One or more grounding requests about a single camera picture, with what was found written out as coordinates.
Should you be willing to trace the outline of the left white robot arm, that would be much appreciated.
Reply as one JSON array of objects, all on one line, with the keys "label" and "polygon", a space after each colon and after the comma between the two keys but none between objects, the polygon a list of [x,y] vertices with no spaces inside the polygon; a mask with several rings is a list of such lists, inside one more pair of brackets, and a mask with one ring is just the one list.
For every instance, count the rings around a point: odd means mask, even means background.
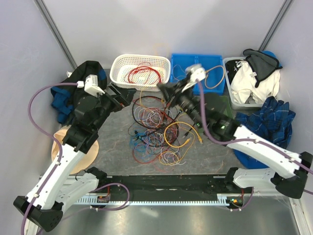
[{"label": "left white robot arm", "polygon": [[98,138],[98,131],[112,112],[118,112],[130,105],[135,89],[109,85],[112,94],[96,85],[61,83],[61,86],[74,86],[81,89],[84,96],[75,110],[74,121],[65,138],[58,141],[45,130],[46,136],[53,139],[59,151],[56,158],[35,187],[26,195],[18,196],[13,205],[23,215],[21,231],[25,233],[26,222],[50,232],[61,221],[64,213],[85,194],[103,192],[107,188],[105,173],[93,168],[65,190],[61,190],[73,168],[87,154]]}]

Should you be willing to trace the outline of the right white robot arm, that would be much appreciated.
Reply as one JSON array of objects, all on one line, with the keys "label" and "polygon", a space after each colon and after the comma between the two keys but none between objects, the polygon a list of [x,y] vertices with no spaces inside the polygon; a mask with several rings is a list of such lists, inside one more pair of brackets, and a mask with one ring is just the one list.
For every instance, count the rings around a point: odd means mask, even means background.
[{"label": "right white robot arm", "polygon": [[193,94],[184,90],[187,81],[157,87],[170,106],[178,105],[214,143],[243,152],[262,162],[263,169],[232,167],[224,179],[224,187],[234,193],[241,188],[274,188],[289,198],[300,199],[313,162],[312,154],[290,152],[261,138],[221,111],[223,101],[215,93]]}]

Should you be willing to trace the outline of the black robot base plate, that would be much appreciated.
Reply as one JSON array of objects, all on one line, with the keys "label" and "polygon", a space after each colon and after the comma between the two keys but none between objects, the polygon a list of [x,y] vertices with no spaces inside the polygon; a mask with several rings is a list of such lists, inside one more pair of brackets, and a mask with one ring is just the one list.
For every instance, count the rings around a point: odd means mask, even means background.
[{"label": "black robot base plate", "polygon": [[223,175],[130,175],[108,176],[98,188],[110,183],[125,185],[131,202],[215,201],[218,194],[241,195],[251,192],[224,182]]}]

